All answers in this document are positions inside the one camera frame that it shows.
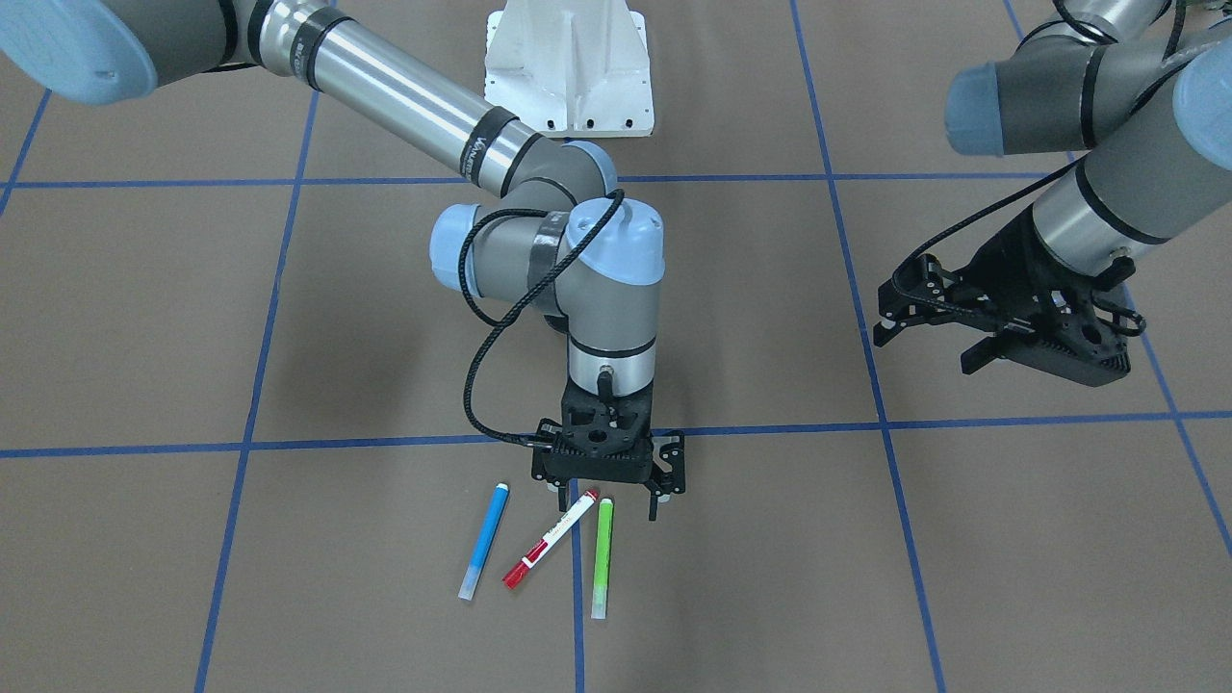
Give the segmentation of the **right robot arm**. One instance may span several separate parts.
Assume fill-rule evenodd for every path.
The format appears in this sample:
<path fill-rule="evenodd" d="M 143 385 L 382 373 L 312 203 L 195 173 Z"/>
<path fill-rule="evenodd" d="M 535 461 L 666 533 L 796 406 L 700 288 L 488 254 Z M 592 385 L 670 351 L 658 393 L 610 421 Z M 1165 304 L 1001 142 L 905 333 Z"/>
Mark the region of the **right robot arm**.
<path fill-rule="evenodd" d="M 436 219 L 437 280 L 511 305 L 498 337 L 537 310 L 567 338 L 561 422 L 476 430 L 530 448 L 532 476 L 642 485 L 683 493 L 683 435 L 653 437 L 664 223 L 618 190 L 586 141 L 554 143 L 325 1 L 5 1 L 2 52 L 37 83 L 80 104 L 145 97 L 185 78 L 239 67 L 291 76 L 415 146 L 498 203 L 456 205 Z"/>

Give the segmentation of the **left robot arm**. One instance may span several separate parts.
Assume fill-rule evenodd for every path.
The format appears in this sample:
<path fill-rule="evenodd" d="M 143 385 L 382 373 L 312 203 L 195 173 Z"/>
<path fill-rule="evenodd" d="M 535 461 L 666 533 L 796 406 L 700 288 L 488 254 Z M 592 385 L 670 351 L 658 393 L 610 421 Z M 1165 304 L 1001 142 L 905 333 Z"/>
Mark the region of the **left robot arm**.
<path fill-rule="evenodd" d="M 1163 1 L 1073 1 L 1008 59 L 956 75 L 945 107 L 963 155 L 1079 152 L 958 270 L 950 297 L 1005 359 L 1085 386 L 1130 372 L 1145 330 L 1126 282 L 1141 259 L 1230 202 L 1230 21 L 1145 39 Z"/>

